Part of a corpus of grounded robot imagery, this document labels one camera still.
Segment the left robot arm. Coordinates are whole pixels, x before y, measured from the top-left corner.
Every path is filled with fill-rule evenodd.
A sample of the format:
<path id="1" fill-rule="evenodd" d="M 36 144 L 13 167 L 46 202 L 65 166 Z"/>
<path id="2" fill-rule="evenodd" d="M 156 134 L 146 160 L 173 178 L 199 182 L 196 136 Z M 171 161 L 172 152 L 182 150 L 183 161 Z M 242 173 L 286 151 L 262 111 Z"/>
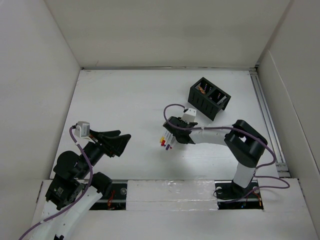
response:
<path id="1" fill-rule="evenodd" d="M 94 131 L 79 125 L 69 128 L 69 135 L 80 151 L 61 153 L 53 169 L 55 175 L 45 194 L 42 220 L 26 230 L 20 239 L 68 240 L 85 213 L 112 191 L 113 181 L 93 167 L 103 157 L 119 157 L 130 134 L 120 130 Z"/>

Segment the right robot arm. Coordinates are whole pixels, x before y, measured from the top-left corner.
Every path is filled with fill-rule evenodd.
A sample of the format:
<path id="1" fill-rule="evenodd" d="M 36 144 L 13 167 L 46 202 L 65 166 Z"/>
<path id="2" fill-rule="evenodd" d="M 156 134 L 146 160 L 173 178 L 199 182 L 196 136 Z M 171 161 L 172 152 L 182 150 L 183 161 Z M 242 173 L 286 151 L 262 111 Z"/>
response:
<path id="1" fill-rule="evenodd" d="M 179 144 L 214 144 L 228 147 L 235 159 L 237 168 L 230 184 L 216 187 L 220 200 L 235 201 L 250 195 L 250 184 L 263 155 L 267 140 L 244 120 L 237 120 L 231 127 L 196 127 L 196 122 L 171 116 L 165 121 L 166 129 L 161 144 L 168 150 L 176 142 Z"/>

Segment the orange highlighter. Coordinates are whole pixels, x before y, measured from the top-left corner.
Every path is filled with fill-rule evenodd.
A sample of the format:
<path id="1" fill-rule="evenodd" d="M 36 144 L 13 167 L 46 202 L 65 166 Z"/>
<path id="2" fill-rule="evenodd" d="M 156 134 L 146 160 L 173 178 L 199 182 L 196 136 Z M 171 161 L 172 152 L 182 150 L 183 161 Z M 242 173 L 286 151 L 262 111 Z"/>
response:
<path id="1" fill-rule="evenodd" d="M 199 87 L 198 90 L 199 90 L 202 94 L 204 94 L 204 95 L 206 94 L 206 92 L 205 92 L 205 90 L 204 90 L 203 88 Z"/>

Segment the black cap marker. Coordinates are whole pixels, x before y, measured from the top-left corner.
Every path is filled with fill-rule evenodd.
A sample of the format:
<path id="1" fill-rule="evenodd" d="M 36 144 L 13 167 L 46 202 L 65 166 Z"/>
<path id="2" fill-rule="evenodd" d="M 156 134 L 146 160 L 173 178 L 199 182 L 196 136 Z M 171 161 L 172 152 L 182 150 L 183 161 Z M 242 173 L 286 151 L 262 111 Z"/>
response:
<path id="1" fill-rule="evenodd" d="M 220 101 L 219 101 L 219 102 L 217 102 L 217 105 L 222 104 L 222 103 L 224 102 L 224 100 L 225 100 L 225 99 L 226 99 L 226 96 L 224 96 L 224 98 L 220 99 Z"/>

